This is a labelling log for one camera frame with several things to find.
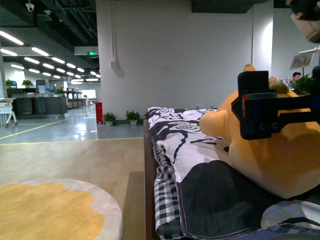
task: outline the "plant pot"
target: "plant pot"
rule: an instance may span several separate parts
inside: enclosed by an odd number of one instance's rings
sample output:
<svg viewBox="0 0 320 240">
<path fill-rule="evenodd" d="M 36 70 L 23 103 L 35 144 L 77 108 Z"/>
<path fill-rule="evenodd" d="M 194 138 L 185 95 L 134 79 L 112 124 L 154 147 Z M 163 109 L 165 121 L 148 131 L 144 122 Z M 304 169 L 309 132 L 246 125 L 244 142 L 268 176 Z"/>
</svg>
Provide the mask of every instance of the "plant pot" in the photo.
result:
<svg viewBox="0 0 320 240">
<path fill-rule="evenodd" d="M 138 121 L 138 120 L 130 120 L 130 125 L 131 125 L 131 126 L 137 125 L 137 121 Z"/>
<path fill-rule="evenodd" d="M 106 121 L 106 122 L 105 122 L 105 126 L 106 126 L 106 127 L 111 127 L 113 124 L 114 124 L 113 121 Z"/>
</svg>

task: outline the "man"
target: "man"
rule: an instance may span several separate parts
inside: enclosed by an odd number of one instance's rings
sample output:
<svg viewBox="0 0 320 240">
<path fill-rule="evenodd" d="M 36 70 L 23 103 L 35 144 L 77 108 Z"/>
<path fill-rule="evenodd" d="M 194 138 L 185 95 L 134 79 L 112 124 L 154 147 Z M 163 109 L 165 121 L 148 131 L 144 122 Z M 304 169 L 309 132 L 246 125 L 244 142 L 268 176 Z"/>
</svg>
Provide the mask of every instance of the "man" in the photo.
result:
<svg viewBox="0 0 320 240">
<path fill-rule="evenodd" d="M 298 80 L 301 77 L 301 73 L 300 72 L 294 72 L 292 74 L 292 80 L 288 83 L 288 88 L 289 89 L 293 89 L 295 84 L 298 82 Z"/>
</svg>

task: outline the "round rug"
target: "round rug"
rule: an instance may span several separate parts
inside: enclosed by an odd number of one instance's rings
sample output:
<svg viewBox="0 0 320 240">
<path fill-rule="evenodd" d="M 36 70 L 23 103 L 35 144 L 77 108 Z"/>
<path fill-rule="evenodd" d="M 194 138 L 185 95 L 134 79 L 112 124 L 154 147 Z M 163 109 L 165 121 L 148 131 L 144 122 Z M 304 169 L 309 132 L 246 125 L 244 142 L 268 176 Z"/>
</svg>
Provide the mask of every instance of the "round rug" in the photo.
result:
<svg viewBox="0 0 320 240">
<path fill-rule="evenodd" d="M 91 183 L 61 178 L 10 182 L 0 186 L 0 196 L 0 239 L 122 239 L 119 205 Z"/>
</svg>

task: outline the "reflective floor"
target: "reflective floor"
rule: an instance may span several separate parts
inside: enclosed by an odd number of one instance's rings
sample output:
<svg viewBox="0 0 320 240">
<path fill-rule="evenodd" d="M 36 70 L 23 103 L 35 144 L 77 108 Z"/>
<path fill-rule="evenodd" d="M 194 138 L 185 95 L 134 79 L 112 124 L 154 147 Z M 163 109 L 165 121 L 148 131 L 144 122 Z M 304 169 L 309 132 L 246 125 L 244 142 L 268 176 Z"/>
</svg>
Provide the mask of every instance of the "reflective floor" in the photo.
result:
<svg viewBox="0 0 320 240">
<path fill-rule="evenodd" d="M 95 106 L 69 109 L 64 118 L 13 119 L 0 125 L 0 144 L 142 138 L 143 125 L 96 123 Z"/>
</svg>

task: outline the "stuffed toy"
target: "stuffed toy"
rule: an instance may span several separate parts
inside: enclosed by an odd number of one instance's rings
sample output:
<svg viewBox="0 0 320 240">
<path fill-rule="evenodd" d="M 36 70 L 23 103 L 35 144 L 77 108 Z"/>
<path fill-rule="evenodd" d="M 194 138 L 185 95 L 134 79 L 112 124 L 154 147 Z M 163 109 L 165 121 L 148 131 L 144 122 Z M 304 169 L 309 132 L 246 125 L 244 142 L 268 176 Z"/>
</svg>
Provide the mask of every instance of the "stuffed toy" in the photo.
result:
<svg viewBox="0 0 320 240">
<path fill-rule="evenodd" d="M 255 71 L 247 64 L 243 71 Z M 298 97 L 274 77 L 269 88 L 277 90 L 277 98 Z M 320 126 L 317 122 L 287 124 L 271 138 L 245 140 L 241 137 L 240 122 L 231 109 L 238 97 L 232 93 L 217 111 L 200 119 L 201 131 L 212 137 L 221 137 L 229 145 L 231 165 L 238 172 L 266 191 L 284 199 L 297 196 L 320 184 Z M 281 110 L 306 112 L 309 109 Z"/>
</svg>

